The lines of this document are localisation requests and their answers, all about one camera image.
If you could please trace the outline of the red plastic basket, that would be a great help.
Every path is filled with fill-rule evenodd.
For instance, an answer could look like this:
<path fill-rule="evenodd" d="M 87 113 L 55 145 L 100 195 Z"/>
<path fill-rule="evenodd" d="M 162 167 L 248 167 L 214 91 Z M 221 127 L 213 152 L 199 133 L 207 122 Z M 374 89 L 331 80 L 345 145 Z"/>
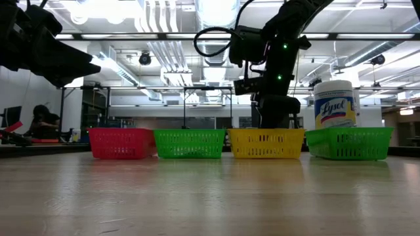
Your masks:
<path fill-rule="evenodd" d="M 144 159 L 157 154 L 154 132 L 146 128 L 90 128 L 96 159 Z"/>

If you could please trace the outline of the black ceiling spotlight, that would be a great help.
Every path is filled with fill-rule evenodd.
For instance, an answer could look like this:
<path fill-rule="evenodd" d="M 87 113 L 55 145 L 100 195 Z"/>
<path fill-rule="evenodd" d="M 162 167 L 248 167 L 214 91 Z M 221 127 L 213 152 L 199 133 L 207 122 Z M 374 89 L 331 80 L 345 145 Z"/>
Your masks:
<path fill-rule="evenodd" d="M 375 58 L 372 58 L 369 62 L 373 66 L 376 66 L 376 65 L 383 65 L 385 63 L 385 60 L 386 58 L 382 54 L 380 54 L 376 56 Z"/>
<path fill-rule="evenodd" d="M 151 56 L 150 56 L 150 52 L 147 51 L 147 50 L 142 51 L 141 52 L 141 55 L 140 55 L 140 57 L 138 59 L 138 62 L 139 62 L 139 64 L 141 66 L 148 66 L 148 65 L 150 65 L 151 62 L 152 62 L 152 59 L 151 59 Z"/>

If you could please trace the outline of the black metal rack frame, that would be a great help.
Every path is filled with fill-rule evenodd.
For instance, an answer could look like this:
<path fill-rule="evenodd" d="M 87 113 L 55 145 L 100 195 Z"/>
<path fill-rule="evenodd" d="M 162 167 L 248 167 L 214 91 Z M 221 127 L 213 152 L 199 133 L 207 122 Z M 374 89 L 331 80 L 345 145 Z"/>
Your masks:
<path fill-rule="evenodd" d="M 203 90 L 203 91 L 210 91 L 210 90 L 219 90 L 223 93 L 223 90 L 228 90 L 230 92 L 230 126 L 232 126 L 232 95 L 233 95 L 233 88 L 232 87 L 213 87 L 213 86 L 202 86 L 202 87 L 183 87 L 183 125 L 182 129 L 189 129 L 186 125 L 186 92 L 188 90 L 193 90 L 195 92 L 196 90 Z"/>

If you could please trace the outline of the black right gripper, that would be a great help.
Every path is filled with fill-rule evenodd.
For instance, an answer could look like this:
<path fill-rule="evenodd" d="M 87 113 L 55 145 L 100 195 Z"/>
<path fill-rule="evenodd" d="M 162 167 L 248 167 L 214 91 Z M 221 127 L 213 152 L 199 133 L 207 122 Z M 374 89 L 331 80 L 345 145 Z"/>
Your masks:
<path fill-rule="evenodd" d="M 274 39 L 267 42 L 263 62 L 265 68 L 259 77 L 234 81 L 235 95 L 250 94 L 255 109 L 260 115 L 260 128 L 288 128 L 289 116 L 297 118 L 301 103 L 287 95 L 289 85 L 294 80 L 293 69 L 298 52 L 311 47 L 308 39 Z"/>

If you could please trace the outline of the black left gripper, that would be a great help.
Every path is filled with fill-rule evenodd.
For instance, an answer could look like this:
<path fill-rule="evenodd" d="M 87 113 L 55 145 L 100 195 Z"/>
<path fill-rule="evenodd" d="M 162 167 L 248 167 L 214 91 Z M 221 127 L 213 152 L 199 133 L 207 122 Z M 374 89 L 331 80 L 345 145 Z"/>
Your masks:
<path fill-rule="evenodd" d="M 55 87 L 99 73 L 101 67 L 91 63 L 90 54 L 56 39 L 62 25 L 45 10 L 48 1 L 36 5 L 26 0 L 22 10 L 19 0 L 0 0 L 0 66 L 30 70 Z"/>

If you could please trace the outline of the black overhead frame beam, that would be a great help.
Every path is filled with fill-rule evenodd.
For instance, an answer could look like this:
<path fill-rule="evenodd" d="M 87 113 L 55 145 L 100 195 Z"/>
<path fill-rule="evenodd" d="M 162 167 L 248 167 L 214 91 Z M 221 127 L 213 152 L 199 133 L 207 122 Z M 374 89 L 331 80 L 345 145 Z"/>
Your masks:
<path fill-rule="evenodd" d="M 61 41 L 192 41 L 195 33 L 61 33 Z M 304 33 L 310 41 L 420 41 L 420 33 Z"/>

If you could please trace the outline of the yellow plastic basket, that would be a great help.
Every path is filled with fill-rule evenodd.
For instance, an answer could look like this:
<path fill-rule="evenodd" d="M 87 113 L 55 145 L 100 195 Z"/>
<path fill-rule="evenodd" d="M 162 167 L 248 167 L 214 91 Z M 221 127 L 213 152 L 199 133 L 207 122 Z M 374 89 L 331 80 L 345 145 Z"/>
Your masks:
<path fill-rule="evenodd" d="M 231 128 L 231 152 L 236 159 L 298 159 L 303 128 Z"/>

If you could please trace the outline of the person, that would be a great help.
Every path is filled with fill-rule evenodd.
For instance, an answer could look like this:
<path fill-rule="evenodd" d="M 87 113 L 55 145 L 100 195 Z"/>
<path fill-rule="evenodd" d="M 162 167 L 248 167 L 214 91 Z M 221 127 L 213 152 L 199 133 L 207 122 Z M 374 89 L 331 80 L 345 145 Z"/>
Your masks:
<path fill-rule="evenodd" d="M 57 139 L 60 117 L 51 113 L 44 105 L 33 109 L 33 119 L 29 130 L 24 134 L 35 139 Z"/>

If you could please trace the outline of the yellow disinfecting wipes canister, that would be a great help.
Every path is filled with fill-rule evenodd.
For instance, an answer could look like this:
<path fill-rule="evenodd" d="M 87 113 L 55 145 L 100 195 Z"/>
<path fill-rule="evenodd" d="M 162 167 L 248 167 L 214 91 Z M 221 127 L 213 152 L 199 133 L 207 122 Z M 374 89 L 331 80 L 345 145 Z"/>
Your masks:
<path fill-rule="evenodd" d="M 355 127 L 356 112 L 352 83 L 334 80 L 314 87 L 315 127 Z"/>

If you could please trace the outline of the green plastic basket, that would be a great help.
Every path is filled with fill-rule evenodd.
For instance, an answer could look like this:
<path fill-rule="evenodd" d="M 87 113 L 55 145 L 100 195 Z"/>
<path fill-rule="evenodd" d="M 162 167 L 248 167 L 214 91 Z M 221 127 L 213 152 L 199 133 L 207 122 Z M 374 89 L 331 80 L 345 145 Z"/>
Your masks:
<path fill-rule="evenodd" d="M 336 161 L 384 160 L 393 129 L 389 127 L 323 128 L 305 132 L 313 156 Z"/>
<path fill-rule="evenodd" d="M 224 129 L 155 129 L 157 155 L 162 159 L 220 159 Z"/>

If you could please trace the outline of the red angled bar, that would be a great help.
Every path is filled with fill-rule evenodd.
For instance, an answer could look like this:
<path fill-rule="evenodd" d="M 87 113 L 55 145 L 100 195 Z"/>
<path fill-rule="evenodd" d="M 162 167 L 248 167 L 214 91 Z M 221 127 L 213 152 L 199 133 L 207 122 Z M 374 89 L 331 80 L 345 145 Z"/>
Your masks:
<path fill-rule="evenodd" d="M 4 130 L 0 130 L 0 134 L 14 132 L 16 129 L 20 128 L 21 126 L 22 126 L 22 122 L 18 121 L 17 123 L 9 127 L 6 127 Z"/>

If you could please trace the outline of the black aluminium table frame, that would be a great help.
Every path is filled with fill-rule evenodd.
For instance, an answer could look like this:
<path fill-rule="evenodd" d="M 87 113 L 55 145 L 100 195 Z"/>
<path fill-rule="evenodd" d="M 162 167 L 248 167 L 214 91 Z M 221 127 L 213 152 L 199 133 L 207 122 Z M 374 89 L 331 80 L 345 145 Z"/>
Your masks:
<path fill-rule="evenodd" d="M 29 157 L 36 155 L 54 155 L 62 153 L 79 153 L 91 151 L 89 144 L 53 145 L 53 146 L 0 146 L 0 158 Z M 420 159 L 420 147 L 390 147 L 388 156 L 414 157 Z"/>

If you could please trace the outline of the black monitor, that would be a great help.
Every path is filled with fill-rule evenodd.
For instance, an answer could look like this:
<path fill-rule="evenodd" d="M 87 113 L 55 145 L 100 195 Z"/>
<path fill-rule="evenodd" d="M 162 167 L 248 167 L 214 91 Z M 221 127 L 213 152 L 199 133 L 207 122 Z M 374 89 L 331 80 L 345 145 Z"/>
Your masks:
<path fill-rule="evenodd" d="M 22 106 L 15 106 L 5 108 L 2 112 L 0 112 L 1 120 L 1 128 L 9 127 L 20 120 L 20 114 L 22 111 Z"/>

